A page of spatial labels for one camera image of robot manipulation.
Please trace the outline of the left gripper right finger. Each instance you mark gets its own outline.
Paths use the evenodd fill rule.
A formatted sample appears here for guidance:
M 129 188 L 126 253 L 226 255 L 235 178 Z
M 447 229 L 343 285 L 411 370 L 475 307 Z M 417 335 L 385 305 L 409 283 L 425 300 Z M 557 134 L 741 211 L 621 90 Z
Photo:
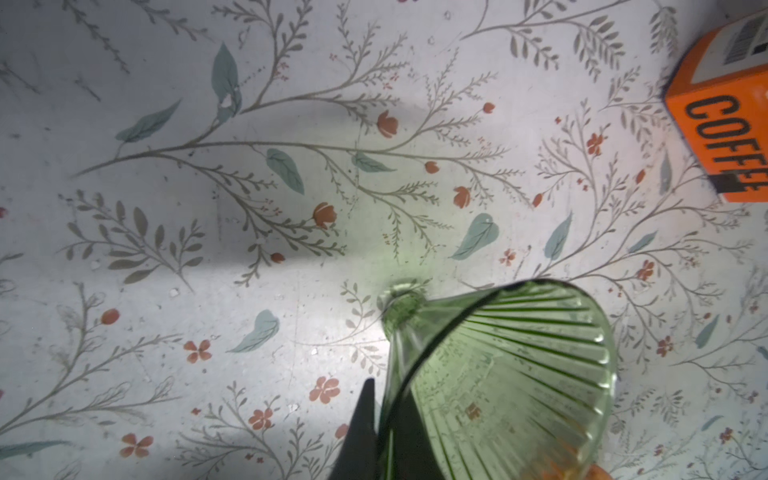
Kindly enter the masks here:
M 384 479 L 444 479 L 411 393 L 403 397 L 383 441 Z

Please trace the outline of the green glass dripper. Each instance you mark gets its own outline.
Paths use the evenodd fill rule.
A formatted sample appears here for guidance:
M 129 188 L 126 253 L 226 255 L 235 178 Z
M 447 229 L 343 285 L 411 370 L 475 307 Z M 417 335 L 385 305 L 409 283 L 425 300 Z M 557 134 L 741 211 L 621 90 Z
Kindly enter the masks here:
M 583 479 L 615 398 L 609 321 L 582 289 L 529 280 L 443 299 L 381 298 L 390 344 L 383 436 L 414 397 L 444 479 Z

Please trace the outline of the orange coffee filter box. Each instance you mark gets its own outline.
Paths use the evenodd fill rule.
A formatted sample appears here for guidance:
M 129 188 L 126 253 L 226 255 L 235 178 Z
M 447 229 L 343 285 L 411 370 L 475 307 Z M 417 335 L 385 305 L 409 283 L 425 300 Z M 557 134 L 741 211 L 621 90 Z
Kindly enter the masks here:
M 703 36 L 686 53 L 665 105 L 717 194 L 767 201 L 767 10 Z

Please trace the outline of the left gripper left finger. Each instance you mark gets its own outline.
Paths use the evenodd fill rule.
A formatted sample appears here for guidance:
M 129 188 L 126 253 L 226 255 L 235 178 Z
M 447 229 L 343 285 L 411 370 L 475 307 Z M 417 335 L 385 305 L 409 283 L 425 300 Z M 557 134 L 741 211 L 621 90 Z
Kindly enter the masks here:
M 349 429 L 329 480 L 372 480 L 376 476 L 375 380 L 362 387 Z

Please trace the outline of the orange glass carafe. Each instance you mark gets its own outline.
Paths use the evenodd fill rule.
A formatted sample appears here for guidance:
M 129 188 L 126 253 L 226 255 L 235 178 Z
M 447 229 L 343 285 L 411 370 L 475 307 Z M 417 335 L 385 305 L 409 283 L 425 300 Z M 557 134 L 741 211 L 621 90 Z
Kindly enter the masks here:
M 586 471 L 583 480 L 613 480 L 613 477 L 601 466 L 593 463 Z

